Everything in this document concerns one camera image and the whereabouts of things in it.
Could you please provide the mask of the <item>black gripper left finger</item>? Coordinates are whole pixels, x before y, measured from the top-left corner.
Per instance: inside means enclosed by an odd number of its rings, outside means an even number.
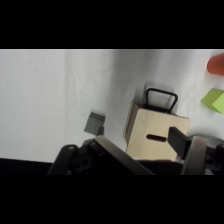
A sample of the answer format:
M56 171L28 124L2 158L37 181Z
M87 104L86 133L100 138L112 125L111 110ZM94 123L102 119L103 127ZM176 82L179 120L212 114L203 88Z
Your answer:
M104 136L98 136L94 141L104 148L114 159L116 159L126 170L132 175L153 175L153 172L145 168L143 165L132 159L124 153L115 144Z

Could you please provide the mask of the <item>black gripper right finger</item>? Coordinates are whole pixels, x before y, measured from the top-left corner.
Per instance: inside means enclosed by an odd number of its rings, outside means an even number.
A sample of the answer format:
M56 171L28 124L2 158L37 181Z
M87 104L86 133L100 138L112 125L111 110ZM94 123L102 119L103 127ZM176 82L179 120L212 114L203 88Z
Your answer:
M194 136L188 138L176 127L170 127L168 143L184 161L182 175L204 175L206 165L207 140Z

